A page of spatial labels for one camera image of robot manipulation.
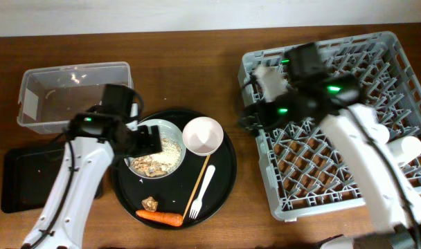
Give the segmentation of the pink bowl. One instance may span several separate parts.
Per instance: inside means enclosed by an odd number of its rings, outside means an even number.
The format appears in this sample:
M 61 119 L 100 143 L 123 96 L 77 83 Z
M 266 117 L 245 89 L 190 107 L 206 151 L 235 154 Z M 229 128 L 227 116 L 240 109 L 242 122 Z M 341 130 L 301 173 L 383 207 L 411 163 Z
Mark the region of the pink bowl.
M 216 152 L 223 142 L 222 126 L 209 117 L 198 117 L 186 124 L 182 132 L 186 148 L 198 156 L 209 156 Z

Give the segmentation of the wooden chopstick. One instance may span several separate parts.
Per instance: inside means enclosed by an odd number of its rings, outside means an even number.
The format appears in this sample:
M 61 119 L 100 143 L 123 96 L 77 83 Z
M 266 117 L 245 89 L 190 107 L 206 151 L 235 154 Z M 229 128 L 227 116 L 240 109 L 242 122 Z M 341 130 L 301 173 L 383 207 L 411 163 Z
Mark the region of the wooden chopstick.
M 186 218 L 186 215 L 187 215 L 187 213 L 188 213 L 189 207 L 190 207 L 190 206 L 191 206 L 191 204 L 192 204 L 192 200 L 193 200 L 193 198 L 194 198 L 194 196 L 195 196 L 195 192 L 197 191 L 198 185 L 199 185 L 199 183 L 200 183 L 200 181 L 201 181 L 201 178 L 202 178 L 202 176 L 203 176 L 204 170 L 206 169 L 206 166 L 207 166 L 207 164 L 208 164 L 208 161 L 209 161 L 210 156 L 211 156 L 210 154 L 206 156 L 205 161 L 204 161 L 204 163 L 203 163 L 203 165 L 202 165 L 202 167 L 201 167 L 201 170 L 200 170 L 199 176 L 197 177 L 197 180 L 196 180 L 195 186 L 194 186 L 194 188 L 193 188 L 193 190 L 192 190 L 192 192 L 191 192 L 191 195 L 190 195 L 190 198 L 189 198 L 189 200 L 188 200 L 187 206 L 186 206 L 186 208 L 185 208 L 185 210 L 184 210 L 184 213 L 183 213 L 183 216 L 182 216 L 182 221 Z

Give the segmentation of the white plastic fork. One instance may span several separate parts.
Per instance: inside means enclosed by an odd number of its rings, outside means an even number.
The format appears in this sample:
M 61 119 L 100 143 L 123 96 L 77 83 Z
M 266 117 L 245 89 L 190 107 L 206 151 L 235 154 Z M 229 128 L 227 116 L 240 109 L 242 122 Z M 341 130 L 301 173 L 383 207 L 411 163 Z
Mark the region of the white plastic fork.
M 199 190 L 198 197 L 192 202 L 192 206 L 190 208 L 190 213 L 189 213 L 190 219 L 196 219 L 197 218 L 197 216 L 198 216 L 198 214 L 201 210 L 201 207 L 202 207 L 203 197 L 204 197 L 205 192 L 206 192 L 206 190 L 207 190 L 207 188 L 208 188 L 208 186 L 209 186 L 209 184 L 212 180 L 212 177 L 215 173 L 215 170 L 216 169 L 215 169 L 214 165 L 210 165 L 210 166 L 207 167 L 204 179 L 203 179 L 202 184 L 201 184 L 201 188 Z

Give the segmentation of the blue plastic cup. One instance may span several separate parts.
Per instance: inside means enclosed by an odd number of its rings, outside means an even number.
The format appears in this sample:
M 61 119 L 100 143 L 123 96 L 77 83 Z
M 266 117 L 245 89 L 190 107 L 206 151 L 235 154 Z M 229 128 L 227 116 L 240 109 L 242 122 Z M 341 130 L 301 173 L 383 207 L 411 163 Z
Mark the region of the blue plastic cup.
M 382 124 L 373 124 L 369 129 L 370 136 L 381 144 L 386 144 L 389 141 L 389 130 Z

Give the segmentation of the cream white cup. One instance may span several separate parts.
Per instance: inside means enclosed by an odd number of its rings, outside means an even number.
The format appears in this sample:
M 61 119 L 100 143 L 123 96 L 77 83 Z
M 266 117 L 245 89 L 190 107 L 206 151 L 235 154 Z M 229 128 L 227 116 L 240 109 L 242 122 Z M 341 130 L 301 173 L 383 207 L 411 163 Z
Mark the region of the cream white cup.
M 421 154 L 421 141 L 415 136 L 405 136 L 386 144 L 399 167 L 409 164 Z

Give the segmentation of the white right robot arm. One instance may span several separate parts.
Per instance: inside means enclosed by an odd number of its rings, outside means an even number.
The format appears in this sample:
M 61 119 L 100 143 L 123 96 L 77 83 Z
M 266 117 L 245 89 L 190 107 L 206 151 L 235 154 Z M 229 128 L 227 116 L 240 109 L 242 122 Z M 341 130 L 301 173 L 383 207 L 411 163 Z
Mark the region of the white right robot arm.
M 374 232 L 332 237 L 321 248 L 421 248 L 421 196 L 402 166 L 421 153 L 414 136 L 388 139 L 373 108 L 364 103 L 359 80 L 351 74 L 331 76 L 315 44 L 297 46 L 284 55 L 289 75 L 258 65 L 251 83 L 263 99 L 245 107 L 238 120 L 248 130 L 272 130 L 287 122 L 313 118 L 339 151 L 368 207 Z

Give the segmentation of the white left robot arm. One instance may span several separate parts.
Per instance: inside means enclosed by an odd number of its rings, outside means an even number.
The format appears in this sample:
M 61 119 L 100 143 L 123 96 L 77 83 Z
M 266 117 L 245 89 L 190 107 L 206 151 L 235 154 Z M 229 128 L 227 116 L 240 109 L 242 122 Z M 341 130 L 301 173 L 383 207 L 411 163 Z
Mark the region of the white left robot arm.
M 23 248 L 81 248 L 94 196 L 109 166 L 161 151 L 157 126 L 131 130 L 111 114 L 79 113 L 63 134 L 60 170 Z

